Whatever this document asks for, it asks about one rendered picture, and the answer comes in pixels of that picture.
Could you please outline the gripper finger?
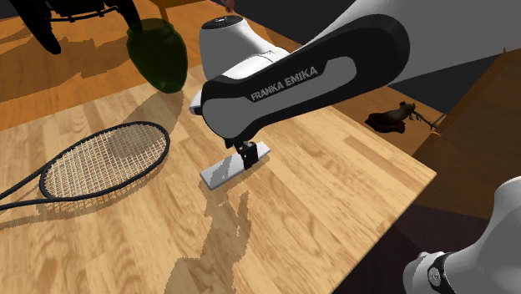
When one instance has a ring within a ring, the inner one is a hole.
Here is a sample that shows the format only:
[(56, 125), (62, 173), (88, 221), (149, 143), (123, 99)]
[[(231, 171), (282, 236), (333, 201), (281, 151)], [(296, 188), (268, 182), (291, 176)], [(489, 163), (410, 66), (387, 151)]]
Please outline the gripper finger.
[(243, 166), (245, 170), (248, 170), (254, 163), (258, 161), (258, 152), (256, 143), (250, 141), (244, 141), (238, 153), (243, 161)]

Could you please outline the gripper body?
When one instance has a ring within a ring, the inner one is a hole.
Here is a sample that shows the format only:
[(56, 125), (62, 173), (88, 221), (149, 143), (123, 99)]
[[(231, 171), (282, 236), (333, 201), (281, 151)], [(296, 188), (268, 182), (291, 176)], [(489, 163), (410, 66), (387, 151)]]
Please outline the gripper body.
[(240, 153), (246, 147), (245, 141), (240, 141), (237, 139), (224, 139), (224, 142), (225, 142), (225, 147), (227, 149), (234, 147), (237, 153)]

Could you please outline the grey flat tablet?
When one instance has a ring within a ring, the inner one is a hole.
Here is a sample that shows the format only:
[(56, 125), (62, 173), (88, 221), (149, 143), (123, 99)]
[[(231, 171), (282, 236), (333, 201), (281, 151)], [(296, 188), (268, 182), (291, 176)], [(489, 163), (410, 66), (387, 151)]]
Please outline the grey flat tablet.
[[(271, 152), (271, 149), (263, 141), (256, 143), (256, 147), (258, 152), (257, 162)], [(246, 170), (244, 169), (242, 158), (239, 153), (235, 152), (201, 171), (200, 177), (210, 190), (214, 190), (244, 171)]]

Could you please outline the dark green vase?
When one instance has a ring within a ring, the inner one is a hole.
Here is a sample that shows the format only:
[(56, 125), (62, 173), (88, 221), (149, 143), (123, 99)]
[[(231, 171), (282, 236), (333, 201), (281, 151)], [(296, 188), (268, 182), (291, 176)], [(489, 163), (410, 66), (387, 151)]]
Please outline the dark green vase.
[(173, 25), (162, 18), (146, 18), (133, 23), (127, 34), (129, 58), (146, 81), (160, 92), (179, 92), (189, 61), (185, 42)]

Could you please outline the black tennis racket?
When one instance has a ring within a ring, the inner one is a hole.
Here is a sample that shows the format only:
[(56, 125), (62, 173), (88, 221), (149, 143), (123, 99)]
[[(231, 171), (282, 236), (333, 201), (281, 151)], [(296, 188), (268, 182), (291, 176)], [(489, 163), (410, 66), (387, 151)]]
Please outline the black tennis racket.
[(0, 205), (0, 211), (26, 205), (86, 200), (120, 190), (145, 177), (169, 153), (169, 132), (160, 124), (134, 121), (100, 130), (70, 145), (16, 185), (0, 200), (38, 179), (41, 199)]

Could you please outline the brown animal figure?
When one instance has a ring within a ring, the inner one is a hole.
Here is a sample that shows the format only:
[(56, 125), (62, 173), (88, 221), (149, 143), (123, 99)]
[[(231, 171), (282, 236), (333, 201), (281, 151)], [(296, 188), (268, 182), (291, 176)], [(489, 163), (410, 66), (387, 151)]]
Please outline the brown animal figure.
[(426, 123), (430, 130), (438, 127), (438, 123), (447, 114), (441, 114), (436, 120), (429, 121), (422, 114), (416, 111), (414, 103), (406, 103), (402, 101), (399, 103), (398, 109), (388, 110), (383, 113), (371, 113), (365, 120), (365, 124), (372, 127), (378, 133), (399, 133), (403, 134), (406, 130), (405, 119), (418, 120)]

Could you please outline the brown wooden cabinet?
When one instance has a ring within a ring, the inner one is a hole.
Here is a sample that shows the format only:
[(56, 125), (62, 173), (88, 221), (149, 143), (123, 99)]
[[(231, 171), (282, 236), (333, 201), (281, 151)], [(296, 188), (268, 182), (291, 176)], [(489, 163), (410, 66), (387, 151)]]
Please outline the brown wooden cabinet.
[(500, 54), (413, 156), (437, 173), (416, 204), (489, 218), (494, 191), (521, 175), (521, 49)]

